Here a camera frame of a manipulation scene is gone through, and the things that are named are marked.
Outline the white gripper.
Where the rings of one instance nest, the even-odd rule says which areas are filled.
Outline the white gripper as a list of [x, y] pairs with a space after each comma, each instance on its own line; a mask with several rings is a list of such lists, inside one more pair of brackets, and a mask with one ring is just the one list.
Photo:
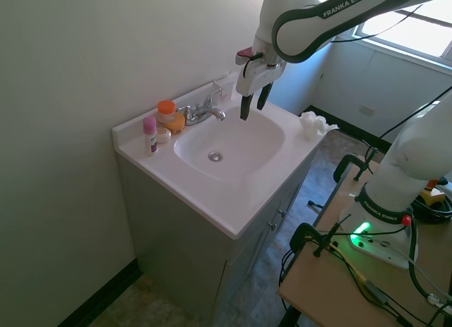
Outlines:
[[237, 65], [242, 66], [236, 85], [236, 91], [242, 96], [240, 119], [246, 121], [249, 116], [253, 94], [261, 90], [257, 109], [262, 110], [273, 87], [273, 82], [279, 79], [285, 70], [285, 62], [278, 59], [276, 64], [270, 64], [265, 58], [249, 60], [246, 57], [236, 57]]

